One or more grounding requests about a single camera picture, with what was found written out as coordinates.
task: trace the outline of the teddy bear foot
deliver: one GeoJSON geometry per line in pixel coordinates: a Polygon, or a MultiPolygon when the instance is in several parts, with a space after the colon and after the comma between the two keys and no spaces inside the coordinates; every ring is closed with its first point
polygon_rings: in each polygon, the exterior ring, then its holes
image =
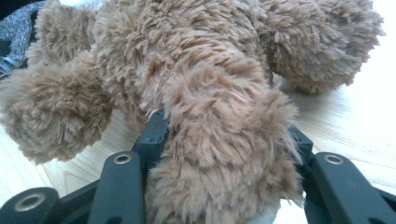
{"type": "Polygon", "coordinates": [[[70,160],[100,139],[112,104],[89,64],[81,63],[31,66],[1,83],[1,122],[28,159],[70,160]]]}

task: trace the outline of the fluffy fur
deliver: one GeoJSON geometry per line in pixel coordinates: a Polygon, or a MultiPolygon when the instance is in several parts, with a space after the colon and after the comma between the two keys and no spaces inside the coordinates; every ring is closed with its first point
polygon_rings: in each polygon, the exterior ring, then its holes
{"type": "Polygon", "coordinates": [[[273,73],[312,93],[350,84],[381,22],[368,0],[48,1],[29,67],[0,85],[2,122],[31,160],[67,160],[113,108],[140,127],[163,108],[148,223],[243,223],[302,199],[297,111],[273,73]]]}

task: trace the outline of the hole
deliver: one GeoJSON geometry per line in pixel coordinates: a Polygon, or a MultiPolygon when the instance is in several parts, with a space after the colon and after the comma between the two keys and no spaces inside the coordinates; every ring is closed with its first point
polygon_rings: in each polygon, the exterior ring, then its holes
{"type": "Polygon", "coordinates": [[[26,212],[38,207],[45,199],[46,196],[43,193],[30,194],[20,199],[15,204],[14,209],[17,212],[26,212]]]}
{"type": "Polygon", "coordinates": [[[114,159],[114,162],[116,164],[124,164],[124,163],[127,163],[128,161],[130,161],[131,159],[132,159],[132,156],[126,155],[126,154],[122,154],[122,155],[119,155],[118,157],[116,157],[114,159]]]}
{"type": "Polygon", "coordinates": [[[33,198],[28,198],[25,201],[22,202],[22,205],[27,207],[27,206],[31,206],[32,204],[35,204],[38,202],[38,198],[37,197],[33,197],[33,198]]]}
{"type": "Polygon", "coordinates": [[[328,161],[329,163],[332,163],[332,164],[335,164],[335,165],[344,164],[344,160],[341,159],[341,158],[338,157],[338,156],[326,155],[326,156],[324,157],[324,159],[325,159],[326,161],[328,161]]]}
{"type": "Polygon", "coordinates": [[[106,224],[120,224],[120,223],[122,223],[121,217],[111,217],[106,222],[106,224]]]}
{"type": "Polygon", "coordinates": [[[376,217],[369,217],[369,222],[371,224],[385,224],[385,222],[381,221],[380,219],[376,217]]]}

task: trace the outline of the brown teddy bear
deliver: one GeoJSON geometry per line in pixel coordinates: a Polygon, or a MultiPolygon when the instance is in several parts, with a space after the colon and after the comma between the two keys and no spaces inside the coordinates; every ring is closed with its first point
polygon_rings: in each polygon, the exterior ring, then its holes
{"type": "Polygon", "coordinates": [[[381,22],[369,0],[49,0],[28,68],[0,85],[2,123],[32,161],[65,161],[113,109],[139,127],[163,109],[148,223],[243,223],[302,199],[297,110],[273,74],[308,93],[351,84],[381,22]]]}

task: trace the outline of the teddy bear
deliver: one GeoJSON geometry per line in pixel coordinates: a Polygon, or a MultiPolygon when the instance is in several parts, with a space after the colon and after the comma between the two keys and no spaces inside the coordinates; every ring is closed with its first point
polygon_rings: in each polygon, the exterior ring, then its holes
{"type": "Polygon", "coordinates": [[[310,94],[349,85],[382,22],[369,0],[47,0],[1,122],[28,159],[66,161],[114,109],[140,129],[163,109],[148,223],[245,223],[303,200],[298,110],[274,74],[310,94]]]}

